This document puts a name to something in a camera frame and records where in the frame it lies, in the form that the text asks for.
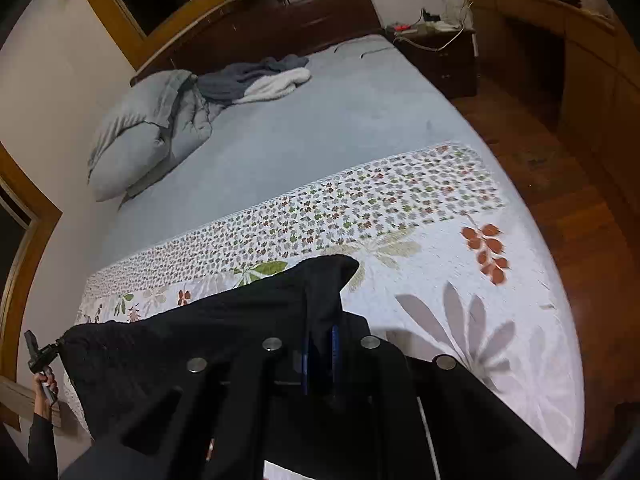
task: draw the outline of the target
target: wooden window frame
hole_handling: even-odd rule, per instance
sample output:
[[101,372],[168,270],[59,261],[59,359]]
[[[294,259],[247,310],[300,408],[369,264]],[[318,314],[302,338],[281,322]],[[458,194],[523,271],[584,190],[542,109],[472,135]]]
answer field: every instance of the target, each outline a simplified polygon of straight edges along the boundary
[[145,34],[122,0],[87,0],[131,66],[138,70],[166,44],[226,0],[189,0]]
[[[0,142],[0,179],[5,190],[31,218],[14,259],[4,291],[0,291],[0,376],[15,382],[22,316],[33,277],[62,212],[35,186]],[[0,420],[20,431],[18,415],[0,404]]]

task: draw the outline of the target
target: blue bedsheet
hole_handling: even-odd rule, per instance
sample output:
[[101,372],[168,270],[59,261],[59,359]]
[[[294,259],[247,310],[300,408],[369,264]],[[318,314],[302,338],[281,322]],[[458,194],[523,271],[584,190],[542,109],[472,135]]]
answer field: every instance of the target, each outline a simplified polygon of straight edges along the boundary
[[522,203],[478,134],[402,54],[360,58],[384,46],[367,36],[318,52],[312,79],[289,96],[224,110],[188,160],[123,204],[93,270],[337,171],[448,140],[473,147]]

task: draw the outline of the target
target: hand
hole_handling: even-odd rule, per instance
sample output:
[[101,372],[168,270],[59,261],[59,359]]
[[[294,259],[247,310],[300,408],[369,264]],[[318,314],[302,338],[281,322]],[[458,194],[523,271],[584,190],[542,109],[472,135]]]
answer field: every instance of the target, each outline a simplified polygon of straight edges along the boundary
[[40,415],[47,420],[51,420],[51,405],[47,400],[47,397],[44,395],[42,391],[42,385],[44,383],[49,384],[49,389],[55,394],[58,393],[58,383],[56,382],[56,377],[53,372],[47,374],[46,376],[42,374],[34,374],[33,375],[33,392],[36,394],[36,400],[34,403],[33,411],[37,415]]

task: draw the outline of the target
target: gray blanket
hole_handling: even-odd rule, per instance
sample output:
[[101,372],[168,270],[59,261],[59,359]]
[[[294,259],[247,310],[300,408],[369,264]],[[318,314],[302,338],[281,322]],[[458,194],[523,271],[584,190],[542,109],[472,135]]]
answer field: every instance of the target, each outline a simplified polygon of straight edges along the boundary
[[244,97],[244,91],[261,77],[303,67],[308,61],[306,57],[289,54],[280,61],[267,57],[259,63],[233,63],[218,72],[200,76],[196,84],[208,101],[230,105]]

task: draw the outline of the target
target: black sleeve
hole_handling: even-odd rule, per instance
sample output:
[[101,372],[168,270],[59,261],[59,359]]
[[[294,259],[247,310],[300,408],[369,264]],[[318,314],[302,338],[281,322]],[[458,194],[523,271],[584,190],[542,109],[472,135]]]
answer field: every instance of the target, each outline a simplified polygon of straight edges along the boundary
[[29,432],[29,464],[38,480],[58,480],[58,459],[51,422],[33,414]]

